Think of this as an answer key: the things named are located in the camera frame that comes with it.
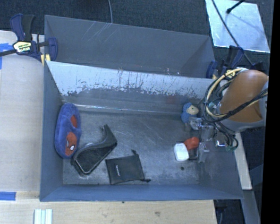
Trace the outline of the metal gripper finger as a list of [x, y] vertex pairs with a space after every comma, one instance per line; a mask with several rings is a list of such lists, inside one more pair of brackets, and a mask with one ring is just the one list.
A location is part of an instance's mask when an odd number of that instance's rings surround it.
[[189, 125], [192, 130], [200, 130], [202, 128], [202, 122], [203, 120], [201, 118], [189, 118]]
[[198, 163], [205, 162], [206, 158], [210, 153], [210, 149], [207, 146], [207, 143], [200, 142], [197, 150], [197, 161]]

